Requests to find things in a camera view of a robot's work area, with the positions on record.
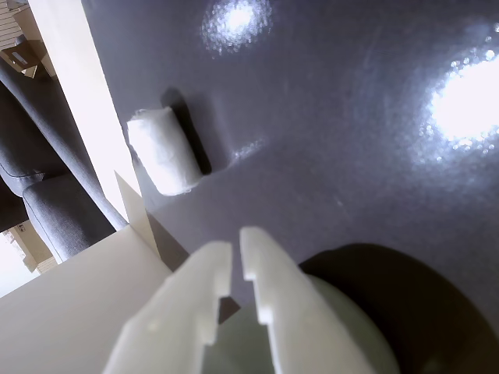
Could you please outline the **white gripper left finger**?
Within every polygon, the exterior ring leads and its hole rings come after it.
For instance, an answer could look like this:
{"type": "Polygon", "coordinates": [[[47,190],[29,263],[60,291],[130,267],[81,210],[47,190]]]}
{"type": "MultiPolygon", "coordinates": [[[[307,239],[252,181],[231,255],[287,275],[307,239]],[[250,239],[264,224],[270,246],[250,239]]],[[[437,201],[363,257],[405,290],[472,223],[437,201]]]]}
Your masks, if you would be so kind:
{"type": "Polygon", "coordinates": [[[124,324],[104,372],[200,373],[231,282],[232,245],[202,246],[124,324]]]}

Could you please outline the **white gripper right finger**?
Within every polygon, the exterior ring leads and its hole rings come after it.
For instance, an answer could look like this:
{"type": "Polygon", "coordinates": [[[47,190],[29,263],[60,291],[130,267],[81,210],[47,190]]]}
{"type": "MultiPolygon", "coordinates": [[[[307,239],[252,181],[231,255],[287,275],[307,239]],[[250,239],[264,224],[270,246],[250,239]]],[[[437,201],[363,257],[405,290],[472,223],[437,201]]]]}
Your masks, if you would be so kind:
{"type": "Polygon", "coordinates": [[[253,283],[276,373],[372,373],[346,325],[262,228],[240,231],[243,277],[253,283]]]}

